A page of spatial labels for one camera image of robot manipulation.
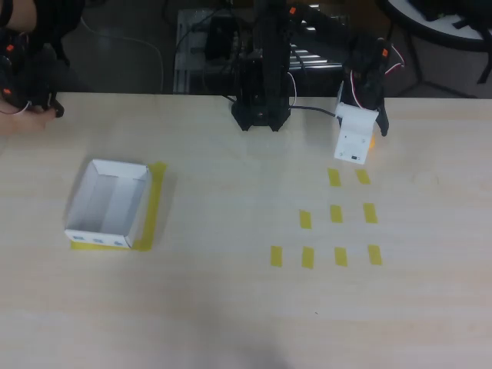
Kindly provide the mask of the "person's bare hand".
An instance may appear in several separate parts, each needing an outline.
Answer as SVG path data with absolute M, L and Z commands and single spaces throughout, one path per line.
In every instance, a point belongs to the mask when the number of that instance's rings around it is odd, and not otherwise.
M 55 119 L 55 110 L 43 111 L 40 107 L 18 108 L 1 101 L 1 136 L 27 134 L 43 131 Z

